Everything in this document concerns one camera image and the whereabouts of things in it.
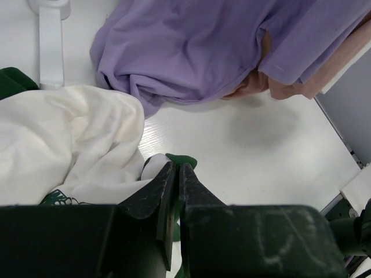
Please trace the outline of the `white and green t shirt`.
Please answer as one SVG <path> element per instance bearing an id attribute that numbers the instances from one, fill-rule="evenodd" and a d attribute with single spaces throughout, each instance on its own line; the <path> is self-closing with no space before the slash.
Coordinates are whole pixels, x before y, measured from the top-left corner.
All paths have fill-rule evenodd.
<path id="1" fill-rule="evenodd" d="M 1 207 L 120 204 L 165 164 L 197 161 L 158 153 L 143 158 L 138 100 L 93 86 L 41 90 L 19 69 L 1 70 Z M 184 277 L 180 225 L 173 225 L 166 277 Z"/>

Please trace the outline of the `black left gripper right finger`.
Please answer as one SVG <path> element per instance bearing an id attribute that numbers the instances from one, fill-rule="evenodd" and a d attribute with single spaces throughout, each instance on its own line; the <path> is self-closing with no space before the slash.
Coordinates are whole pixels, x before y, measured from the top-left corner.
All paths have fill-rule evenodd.
<path id="1" fill-rule="evenodd" d="M 226 205 L 192 167 L 179 174 L 187 277 L 346 277 L 329 223 L 303 205 Z"/>

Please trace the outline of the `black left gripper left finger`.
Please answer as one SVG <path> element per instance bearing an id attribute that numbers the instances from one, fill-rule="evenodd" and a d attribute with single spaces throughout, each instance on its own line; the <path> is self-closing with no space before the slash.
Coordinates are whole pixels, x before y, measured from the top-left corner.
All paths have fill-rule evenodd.
<path id="1" fill-rule="evenodd" d="M 165 277 L 176 165 L 120 204 L 1 207 L 2 277 Z"/>

